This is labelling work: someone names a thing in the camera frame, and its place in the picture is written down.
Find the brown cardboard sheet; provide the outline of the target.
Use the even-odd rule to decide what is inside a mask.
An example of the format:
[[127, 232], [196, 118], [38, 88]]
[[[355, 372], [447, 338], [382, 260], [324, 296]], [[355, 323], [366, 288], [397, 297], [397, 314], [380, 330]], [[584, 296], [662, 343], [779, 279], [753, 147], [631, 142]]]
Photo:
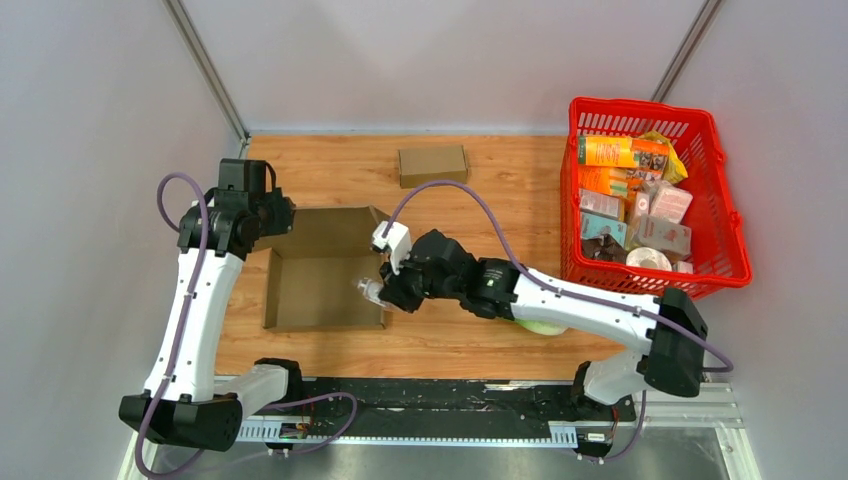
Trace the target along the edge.
[[274, 333], [382, 330], [386, 311], [357, 285], [378, 278], [374, 230], [389, 215], [368, 206], [303, 207], [293, 228], [256, 242], [269, 252], [263, 328]]

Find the brown cardboard box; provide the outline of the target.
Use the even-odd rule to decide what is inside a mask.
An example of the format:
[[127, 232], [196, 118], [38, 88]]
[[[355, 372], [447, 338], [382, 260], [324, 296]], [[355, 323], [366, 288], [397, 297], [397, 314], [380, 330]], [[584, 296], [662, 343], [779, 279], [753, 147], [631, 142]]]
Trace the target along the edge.
[[434, 180], [466, 183], [469, 165], [461, 145], [405, 148], [398, 151], [398, 173], [402, 189]]

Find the clear bag white parts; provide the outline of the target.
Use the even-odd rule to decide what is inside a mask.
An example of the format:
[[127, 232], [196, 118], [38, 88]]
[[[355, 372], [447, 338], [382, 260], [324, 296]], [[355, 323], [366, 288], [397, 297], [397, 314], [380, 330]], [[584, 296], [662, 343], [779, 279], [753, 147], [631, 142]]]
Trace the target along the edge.
[[384, 284], [381, 280], [369, 277], [361, 278], [356, 282], [356, 288], [365, 300], [379, 306], [383, 310], [397, 311], [397, 307], [395, 305], [380, 298], [383, 286]]

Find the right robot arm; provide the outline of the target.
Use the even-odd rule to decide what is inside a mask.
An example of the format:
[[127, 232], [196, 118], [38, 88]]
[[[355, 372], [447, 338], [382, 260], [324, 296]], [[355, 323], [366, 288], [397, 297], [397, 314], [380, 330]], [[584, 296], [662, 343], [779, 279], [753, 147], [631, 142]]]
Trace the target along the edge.
[[642, 390], [682, 398], [700, 393], [708, 329], [680, 289], [652, 296], [579, 285], [509, 260], [476, 258], [437, 230], [411, 240], [400, 224], [380, 224], [371, 244], [388, 256], [377, 297], [404, 312], [426, 299], [454, 300], [480, 318], [576, 329], [625, 346], [578, 368], [570, 404], [583, 418]]

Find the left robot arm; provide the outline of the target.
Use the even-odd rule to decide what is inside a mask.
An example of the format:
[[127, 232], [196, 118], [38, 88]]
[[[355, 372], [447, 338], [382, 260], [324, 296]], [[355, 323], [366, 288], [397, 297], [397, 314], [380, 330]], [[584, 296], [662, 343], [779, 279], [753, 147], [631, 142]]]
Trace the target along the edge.
[[156, 444], [223, 452], [242, 422], [267, 405], [291, 415], [306, 390], [297, 362], [262, 358], [215, 382], [215, 359], [236, 280], [256, 242], [292, 230], [294, 204], [262, 160], [224, 159], [218, 183], [175, 224], [178, 277], [164, 339], [141, 393], [121, 399], [119, 419]]

